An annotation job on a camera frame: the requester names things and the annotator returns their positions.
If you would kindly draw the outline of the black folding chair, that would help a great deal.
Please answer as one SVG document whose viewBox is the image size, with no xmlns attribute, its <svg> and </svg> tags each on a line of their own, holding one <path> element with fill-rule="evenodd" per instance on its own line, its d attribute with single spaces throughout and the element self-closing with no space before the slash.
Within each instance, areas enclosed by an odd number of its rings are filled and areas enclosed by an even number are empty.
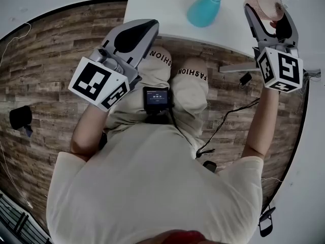
<svg viewBox="0 0 325 244">
<path fill-rule="evenodd" d="M 262 213 L 259 218 L 259 233 L 261 237 L 267 237 L 273 231 L 273 220 L 272 213 L 275 211 L 276 207 L 270 207 Z"/>
</svg>

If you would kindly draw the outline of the beige printed shorts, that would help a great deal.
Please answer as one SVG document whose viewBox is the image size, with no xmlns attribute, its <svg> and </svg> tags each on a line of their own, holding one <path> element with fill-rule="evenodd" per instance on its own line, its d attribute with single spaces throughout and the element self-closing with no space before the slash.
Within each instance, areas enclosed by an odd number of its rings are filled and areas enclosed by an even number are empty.
<svg viewBox="0 0 325 244">
<path fill-rule="evenodd" d="M 192 148 L 198 150 L 203 145 L 199 137 L 203 126 L 201 113 L 207 107 L 207 67 L 198 71 L 182 68 L 181 65 L 176 74 L 171 73 L 171 67 L 171 54 L 148 53 L 138 65 L 141 81 L 109 111 L 106 128 L 118 131 L 143 122 L 147 116 L 144 110 L 143 88 L 168 87 L 172 92 L 176 125 Z"/>
</svg>

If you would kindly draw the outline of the person's right forearm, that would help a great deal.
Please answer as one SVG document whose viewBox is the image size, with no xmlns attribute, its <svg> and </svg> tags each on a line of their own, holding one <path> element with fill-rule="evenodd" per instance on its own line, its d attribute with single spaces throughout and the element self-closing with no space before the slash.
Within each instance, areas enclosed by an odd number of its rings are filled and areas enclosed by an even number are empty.
<svg viewBox="0 0 325 244">
<path fill-rule="evenodd" d="M 242 158 L 250 156 L 265 158 L 274 136 L 278 103 L 278 91 L 264 87 L 249 128 Z"/>
</svg>

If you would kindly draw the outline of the person's beige shirt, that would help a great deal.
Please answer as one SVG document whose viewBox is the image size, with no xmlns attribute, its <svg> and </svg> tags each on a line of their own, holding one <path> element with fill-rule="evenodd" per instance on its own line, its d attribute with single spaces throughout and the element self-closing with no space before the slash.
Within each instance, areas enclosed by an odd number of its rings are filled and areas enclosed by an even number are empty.
<svg viewBox="0 0 325 244">
<path fill-rule="evenodd" d="M 261 213 L 263 164 L 244 157 L 214 174 L 173 126 L 137 124 L 88 161 L 58 154 L 48 230 L 54 244 L 136 244 L 176 229 L 247 244 Z"/>
</svg>

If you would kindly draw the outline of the small black box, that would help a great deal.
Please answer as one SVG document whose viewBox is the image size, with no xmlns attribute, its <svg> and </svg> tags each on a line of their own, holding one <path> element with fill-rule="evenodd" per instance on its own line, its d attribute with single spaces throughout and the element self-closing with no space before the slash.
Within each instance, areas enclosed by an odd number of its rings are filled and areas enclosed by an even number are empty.
<svg viewBox="0 0 325 244">
<path fill-rule="evenodd" d="M 245 86 L 250 80 L 252 79 L 252 76 L 249 72 L 247 72 L 245 75 L 243 75 L 241 78 L 240 78 L 240 83 L 239 85 L 240 86 Z"/>
</svg>

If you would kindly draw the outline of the teal bottle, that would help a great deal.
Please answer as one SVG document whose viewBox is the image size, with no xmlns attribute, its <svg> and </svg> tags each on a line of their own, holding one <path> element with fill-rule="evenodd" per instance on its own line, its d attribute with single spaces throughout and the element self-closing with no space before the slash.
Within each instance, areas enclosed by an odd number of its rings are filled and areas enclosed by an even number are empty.
<svg viewBox="0 0 325 244">
<path fill-rule="evenodd" d="M 210 26 L 221 6 L 221 0 L 196 0 L 187 10 L 187 20 L 196 27 Z"/>
</svg>

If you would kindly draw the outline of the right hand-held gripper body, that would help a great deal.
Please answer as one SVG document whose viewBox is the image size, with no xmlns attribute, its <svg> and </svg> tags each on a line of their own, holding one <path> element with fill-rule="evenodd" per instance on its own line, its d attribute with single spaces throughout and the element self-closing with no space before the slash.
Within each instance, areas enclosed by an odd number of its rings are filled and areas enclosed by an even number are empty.
<svg viewBox="0 0 325 244">
<path fill-rule="evenodd" d="M 302 88 L 303 60 L 295 44 L 259 41 L 255 58 L 264 86 L 284 93 Z"/>
</svg>

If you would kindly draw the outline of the black cylindrical pouch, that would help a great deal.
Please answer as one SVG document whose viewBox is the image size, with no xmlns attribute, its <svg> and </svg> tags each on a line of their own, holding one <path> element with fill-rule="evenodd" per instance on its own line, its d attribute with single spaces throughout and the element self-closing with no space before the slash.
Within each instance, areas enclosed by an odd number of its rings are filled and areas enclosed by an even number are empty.
<svg viewBox="0 0 325 244">
<path fill-rule="evenodd" d="M 32 112 L 29 106 L 22 106 L 13 109 L 9 113 L 10 125 L 12 129 L 19 130 L 24 128 L 28 137 L 31 137 L 33 130 L 31 128 Z"/>
</svg>

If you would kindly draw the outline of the pink textured cup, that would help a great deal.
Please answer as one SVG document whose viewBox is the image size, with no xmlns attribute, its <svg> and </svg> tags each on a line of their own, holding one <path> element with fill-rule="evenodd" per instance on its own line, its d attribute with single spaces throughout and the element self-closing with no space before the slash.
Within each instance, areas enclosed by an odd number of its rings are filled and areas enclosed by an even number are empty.
<svg viewBox="0 0 325 244">
<path fill-rule="evenodd" d="M 261 20 L 279 21 L 284 15 L 281 0 L 245 0 L 246 4 L 255 10 Z"/>
</svg>

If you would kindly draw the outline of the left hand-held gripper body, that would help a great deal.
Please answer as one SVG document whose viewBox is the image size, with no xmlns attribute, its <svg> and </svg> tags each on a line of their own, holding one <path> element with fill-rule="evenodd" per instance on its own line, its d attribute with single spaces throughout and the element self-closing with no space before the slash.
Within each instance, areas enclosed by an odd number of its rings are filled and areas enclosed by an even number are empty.
<svg viewBox="0 0 325 244">
<path fill-rule="evenodd" d="M 88 58 L 81 58 L 68 89 L 99 109 L 109 111 L 140 80 L 139 62 L 130 53 L 95 48 Z"/>
</svg>

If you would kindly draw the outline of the black screen device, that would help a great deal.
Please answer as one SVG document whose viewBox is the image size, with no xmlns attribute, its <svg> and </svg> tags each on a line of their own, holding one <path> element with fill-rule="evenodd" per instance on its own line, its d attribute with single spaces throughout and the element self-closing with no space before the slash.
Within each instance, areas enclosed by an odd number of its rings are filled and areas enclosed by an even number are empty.
<svg viewBox="0 0 325 244">
<path fill-rule="evenodd" d="M 170 89 L 168 87 L 144 87 L 144 110 L 147 114 L 158 114 L 171 106 Z"/>
</svg>

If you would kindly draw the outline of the person's right leg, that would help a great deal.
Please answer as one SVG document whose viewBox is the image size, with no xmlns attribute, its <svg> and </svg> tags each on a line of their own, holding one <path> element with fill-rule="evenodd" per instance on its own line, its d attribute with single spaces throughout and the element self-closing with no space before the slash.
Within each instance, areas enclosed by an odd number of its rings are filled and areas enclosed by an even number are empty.
<svg viewBox="0 0 325 244">
<path fill-rule="evenodd" d="M 201 58 L 188 58 L 182 64 L 182 68 L 195 69 L 198 71 L 206 69 L 205 61 Z"/>
</svg>

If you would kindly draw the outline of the person's left forearm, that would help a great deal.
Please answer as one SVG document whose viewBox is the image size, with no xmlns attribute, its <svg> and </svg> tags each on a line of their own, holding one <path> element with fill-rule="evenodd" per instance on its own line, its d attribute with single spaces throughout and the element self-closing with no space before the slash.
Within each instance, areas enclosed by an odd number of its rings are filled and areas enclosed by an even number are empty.
<svg viewBox="0 0 325 244">
<path fill-rule="evenodd" d="M 107 112 L 88 105 L 73 131 L 70 152 L 86 162 L 95 155 L 107 117 Z"/>
</svg>

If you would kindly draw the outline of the black metal railing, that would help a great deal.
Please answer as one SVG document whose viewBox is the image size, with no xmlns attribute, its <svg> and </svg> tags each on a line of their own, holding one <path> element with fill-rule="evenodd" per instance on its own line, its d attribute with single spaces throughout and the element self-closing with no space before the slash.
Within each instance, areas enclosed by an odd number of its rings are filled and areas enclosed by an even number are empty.
<svg viewBox="0 0 325 244">
<path fill-rule="evenodd" d="M 0 242 L 53 244 L 50 235 L 32 215 L 0 191 Z"/>
</svg>

